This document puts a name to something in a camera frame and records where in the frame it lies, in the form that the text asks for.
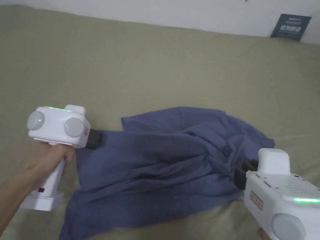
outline wrist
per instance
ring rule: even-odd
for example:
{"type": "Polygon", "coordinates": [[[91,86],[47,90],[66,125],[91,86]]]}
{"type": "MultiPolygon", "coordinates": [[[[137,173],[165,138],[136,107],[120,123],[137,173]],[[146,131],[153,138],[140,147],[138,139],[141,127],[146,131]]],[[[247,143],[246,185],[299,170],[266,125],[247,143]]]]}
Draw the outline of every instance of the wrist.
{"type": "Polygon", "coordinates": [[[23,191],[30,194],[33,190],[41,185],[44,174],[37,168],[25,169],[14,177],[14,181],[19,182],[24,189],[23,191]]]}

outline bed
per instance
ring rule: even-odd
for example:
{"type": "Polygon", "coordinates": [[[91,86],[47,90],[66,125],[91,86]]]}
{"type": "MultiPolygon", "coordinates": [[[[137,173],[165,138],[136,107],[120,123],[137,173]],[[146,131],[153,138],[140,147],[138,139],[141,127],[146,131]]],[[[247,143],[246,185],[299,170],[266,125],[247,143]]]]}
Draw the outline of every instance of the bed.
{"type": "MultiPolygon", "coordinates": [[[[87,108],[94,129],[122,116],[178,106],[245,120],[288,152],[291,169],[320,186],[320,46],[0,7],[0,181],[23,164],[26,122],[38,106],[87,108]]],[[[79,186],[75,162],[51,212],[20,209],[3,240],[58,239],[79,186]]],[[[91,239],[258,239],[241,199],[226,206],[91,239]]]]}

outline label sticker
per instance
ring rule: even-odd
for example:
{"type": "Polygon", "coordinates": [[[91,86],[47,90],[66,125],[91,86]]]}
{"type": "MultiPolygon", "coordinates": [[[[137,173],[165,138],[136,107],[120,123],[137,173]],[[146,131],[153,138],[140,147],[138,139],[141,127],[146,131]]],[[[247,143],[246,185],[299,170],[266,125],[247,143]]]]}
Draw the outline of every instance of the label sticker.
{"type": "Polygon", "coordinates": [[[270,37],[287,38],[300,41],[311,17],[281,14],[270,37]]]}
{"type": "Polygon", "coordinates": [[[262,209],[263,209],[263,201],[253,191],[251,191],[251,193],[250,193],[250,199],[262,211],[262,209]]]}

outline finger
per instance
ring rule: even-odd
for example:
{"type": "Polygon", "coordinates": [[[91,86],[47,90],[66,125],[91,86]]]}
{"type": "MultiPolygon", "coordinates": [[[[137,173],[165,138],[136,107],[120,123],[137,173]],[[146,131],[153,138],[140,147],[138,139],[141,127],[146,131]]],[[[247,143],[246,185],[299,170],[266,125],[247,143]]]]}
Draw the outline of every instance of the finger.
{"type": "Polygon", "coordinates": [[[68,152],[69,147],[64,144],[56,144],[50,148],[50,155],[52,158],[62,158],[68,152]]]}
{"type": "Polygon", "coordinates": [[[69,147],[68,151],[64,155],[64,160],[65,160],[66,164],[69,164],[72,161],[72,159],[75,156],[75,153],[76,153],[76,150],[72,147],[69,147]]]}
{"type": "Polygon", "coordinates": [[[69,165],[69,163],[65,161],[65,162],[64,162],[63,169],[67,169],[67,168],[68,168],[68,165],[69,165]]]}
{"type": "Polygon", "coordinates": [[[262,240],[270,240],[269,236],[266,234],[266,232],[262,228],[258,230],[258,234],[262,240]]]}
{"type": "Polygon", "coordinates": [[[39,146],[40,146],[41,148],[44,148],[44,149],[51,147],[51,145],[49,145],[49,143],[47,143],[47,142],[36,142],[35,144],[33,144],[32,147],[33,147],[33,148],[39,148],[39,146]]]}

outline blue cloth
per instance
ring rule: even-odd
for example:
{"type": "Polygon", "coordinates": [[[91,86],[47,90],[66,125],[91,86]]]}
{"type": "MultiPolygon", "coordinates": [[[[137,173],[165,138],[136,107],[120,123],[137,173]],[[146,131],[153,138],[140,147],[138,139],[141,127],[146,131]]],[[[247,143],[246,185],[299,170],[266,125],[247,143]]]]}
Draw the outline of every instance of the blue cloth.
{"type": "Polygon", "coordinates": [[[171,108],[122,118],[102,147],[78,149],[80,189],[60,240],[189,216],[238,198],[234,168],[275,143],[225,112],[171,108]]]}

